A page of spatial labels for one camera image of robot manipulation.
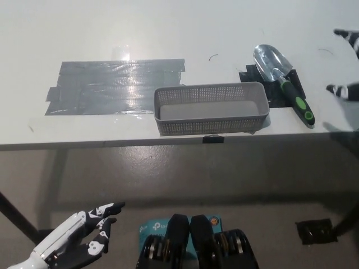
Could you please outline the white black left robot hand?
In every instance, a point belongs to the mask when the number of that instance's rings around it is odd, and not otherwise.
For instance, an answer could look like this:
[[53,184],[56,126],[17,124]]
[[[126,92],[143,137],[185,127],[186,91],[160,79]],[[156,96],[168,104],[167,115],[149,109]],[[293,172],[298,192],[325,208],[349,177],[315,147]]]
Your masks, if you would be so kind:
[[124,202],[79,211],[55,228],[31,252],[30,268],[84,268],[108,252],[111,226]]

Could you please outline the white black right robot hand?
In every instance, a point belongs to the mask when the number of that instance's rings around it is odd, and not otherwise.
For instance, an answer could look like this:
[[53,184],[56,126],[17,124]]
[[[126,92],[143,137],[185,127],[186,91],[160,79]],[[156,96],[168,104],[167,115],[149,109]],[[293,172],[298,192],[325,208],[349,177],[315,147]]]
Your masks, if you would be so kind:
[[[352,47],[358,58],[358,30],[334,29],[336,36],[341,36]],[[326,90],[334,96],[345,101],[358,102],[358,82],[346,85],[327,85]]]

